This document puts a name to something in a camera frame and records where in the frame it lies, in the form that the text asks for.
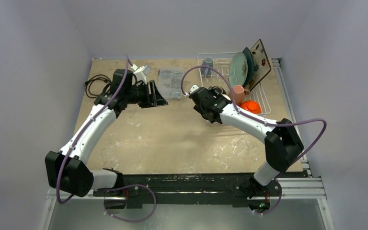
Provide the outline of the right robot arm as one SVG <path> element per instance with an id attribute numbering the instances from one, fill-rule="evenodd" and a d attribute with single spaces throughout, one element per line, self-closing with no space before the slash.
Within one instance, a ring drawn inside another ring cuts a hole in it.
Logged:
<path id="1" fill-rule="evenodd" d="M 304 150 L 296 129 L 286 118 L 275 121 L 250 113 L 213 88 L 193 85 L 188 94 L 194 109 L 205 120 L 238 128 L 264 144 L 265 161 L 250 181 L 250 189 L 256 195 L 267 191 L 269 183 L 284 173 Z"/>

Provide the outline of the brown rimmed beige bowl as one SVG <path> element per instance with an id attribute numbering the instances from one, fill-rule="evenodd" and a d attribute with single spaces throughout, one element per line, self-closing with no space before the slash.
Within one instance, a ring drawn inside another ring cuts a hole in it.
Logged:
<path id="1" fill-rule="evenodd" d="M 226 94 L 226 91 L 220 86 L 213 86 L 212 89 L 215 90 L 218 94 Z"/>

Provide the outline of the pink flowered mug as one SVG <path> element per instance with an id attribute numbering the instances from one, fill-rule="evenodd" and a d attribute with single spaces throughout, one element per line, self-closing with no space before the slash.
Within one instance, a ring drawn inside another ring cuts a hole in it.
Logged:
<path id="1" fill-rule="evenodd" d="M 241 85 L 235 85 L 232 87 L 233 94 L 231 98 L 234 100 L 236 105 L 241 105 L 244 98 L 250 94 L 250 91 Z"/>

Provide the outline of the light green round plate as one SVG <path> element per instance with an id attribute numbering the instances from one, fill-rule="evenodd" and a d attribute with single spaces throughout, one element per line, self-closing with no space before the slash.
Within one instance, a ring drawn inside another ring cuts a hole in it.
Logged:
<path id="1" fill-rule="evenodd" d="M 230 86 L 243 85 L 248 73 L 248 64 L 245 54 L 238 52 L 232 58 L 229 69 Z"/>

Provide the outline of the square floral plate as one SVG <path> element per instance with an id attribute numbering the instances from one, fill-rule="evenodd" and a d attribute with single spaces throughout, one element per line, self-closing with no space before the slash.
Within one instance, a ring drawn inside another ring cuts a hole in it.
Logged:
<path id="1" fill-rule="evenodd" d="M 251 91 L 270 73 L 272 65 L 261 39 L 254 44 L 250 51 L 253 57 L 253 75 L 248 89 Z"/>

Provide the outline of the orange bowl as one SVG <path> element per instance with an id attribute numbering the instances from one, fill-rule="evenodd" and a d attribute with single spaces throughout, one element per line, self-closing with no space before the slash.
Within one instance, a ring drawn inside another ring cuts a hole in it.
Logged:
<path id="1" fill-rule="evenodd" d="M 262 111 L 259 103 L 253 100 L 244 101 L 240 107 L 253 114 L 260 114 Z"/>

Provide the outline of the grey printed mug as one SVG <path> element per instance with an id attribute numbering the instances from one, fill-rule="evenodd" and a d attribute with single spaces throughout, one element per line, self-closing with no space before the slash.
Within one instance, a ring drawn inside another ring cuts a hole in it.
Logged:
<path id="1" fill-rule="evenodd" d="M 202 68 L 200 69 L 200 73 L 202 77 L 208 77 L 211 74 L 211 68 L 213 68 L 213 59 L 210 57 L 204 58 L 202 62 Z"/>

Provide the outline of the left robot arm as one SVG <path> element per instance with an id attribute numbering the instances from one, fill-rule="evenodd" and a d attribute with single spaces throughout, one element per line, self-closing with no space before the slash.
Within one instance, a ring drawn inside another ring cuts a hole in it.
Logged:
<path id="1" fill-rule="evenodd" d="M 114 71 L 109 92 L 102 92 L 76 134 L 59 151 L 45 157 L 50 187 L 74 196 L 84 197 L 90 190 L 105 189 L 110 195 L 123 192 L 120 172 L 112 169 L 91 171 L 87 167 L 90 155 L 107 128 L 130 104 L 140 108 L 168 105 L 158 92 L 155 82 L 140 78 L 139 71 Z"/>

